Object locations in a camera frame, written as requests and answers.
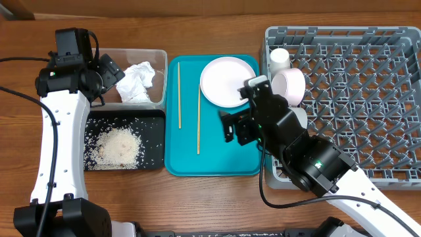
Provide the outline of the pink bowl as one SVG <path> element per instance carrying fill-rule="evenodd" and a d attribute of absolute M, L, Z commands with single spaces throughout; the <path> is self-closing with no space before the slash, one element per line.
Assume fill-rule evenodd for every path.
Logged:
<path fill-rule="evenodd" d="M 298 68 L 279 71 L 271 82 L 273 94 L 284 97 L 290 106 L 298 106 L 305 94 L 306 81 Z"/>

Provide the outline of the wooden chopstick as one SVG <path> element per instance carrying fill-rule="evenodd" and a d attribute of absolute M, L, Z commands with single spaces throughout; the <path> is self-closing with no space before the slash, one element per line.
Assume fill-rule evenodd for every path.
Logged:
<path fill-rule="evenodd" d="M 197 98 L 197 154 L 200 155 L 201 145 L 201 87 L 198 86 L 198 98 Z"/>
<path fill-rule="evenodd" d="M 178 62 L 178 128 L 182 128 L 182 100 L 181 100 L 181 64 Z"/>

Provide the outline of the white paper cup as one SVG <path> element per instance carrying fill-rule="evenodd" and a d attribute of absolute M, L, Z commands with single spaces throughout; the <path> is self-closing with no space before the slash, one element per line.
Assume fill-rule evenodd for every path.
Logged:
<path fill-rule="evenodd" d="M 283 48 L 273 49 L 270 53 L 270 73 L 275 76 L 281 70 L 291 68 L 289 52 Z"/>

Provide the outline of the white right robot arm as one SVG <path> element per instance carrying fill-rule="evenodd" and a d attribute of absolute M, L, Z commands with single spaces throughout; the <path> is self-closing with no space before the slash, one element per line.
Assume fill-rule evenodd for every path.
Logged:
<path fill-rule="evenodd" d="M 334 143 L 310 136 L 287 100 L 273 93 L 270 82 L 259 76 L 239 89 L 249 108 L 230 114 L 219 111 L 226 142 L 257 142 L 262 155 L 271 154 L 283 173 L 299 189 L 315 197 L 288 204 L 265 204 L 286 209 L 327 201 L 371 236 L 419 236 L 420 225 L 388 199 L 356 162 Z"/>

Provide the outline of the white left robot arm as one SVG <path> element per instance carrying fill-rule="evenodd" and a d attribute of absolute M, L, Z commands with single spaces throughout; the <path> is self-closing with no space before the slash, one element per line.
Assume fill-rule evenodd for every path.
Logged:
<path fill-rule="evenodd" d="M 55 32 L 57 51 L 36 78 L 43 115 L 41 155 L 30 204 L 14 210 L 23 236 L 141 236 L 136 223 L 112 221 L 88 200 L 84 179 L 84 131 L 92 103 L 124 77 L 122 69 L 90 41 L 82 28 Z"/>

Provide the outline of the white pink plate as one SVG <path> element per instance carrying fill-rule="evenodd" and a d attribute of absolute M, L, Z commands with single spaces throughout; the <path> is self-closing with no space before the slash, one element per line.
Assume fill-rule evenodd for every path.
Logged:
<path fill-rule="evenodd" d="M 252 67 L 237 57 L 219 57 L 206 65 L 200 77 L 203 95 L 213 104 L 224 107 L 239 107 L 247 102 L 238 89 L 244 81 L 256 76 Z"/>

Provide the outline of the white grey bowl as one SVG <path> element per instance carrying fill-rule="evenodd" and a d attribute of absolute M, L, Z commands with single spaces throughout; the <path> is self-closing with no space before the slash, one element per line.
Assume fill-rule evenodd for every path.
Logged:
<path fill-rule="evenodd" d="M 295 113 L 300 125 L 304 129 L 307 129 L 307 126 L 308 126 L 307 112 L 303 108 L 300 108 L 300 107 L 290 107 L 290 109 Z"/>

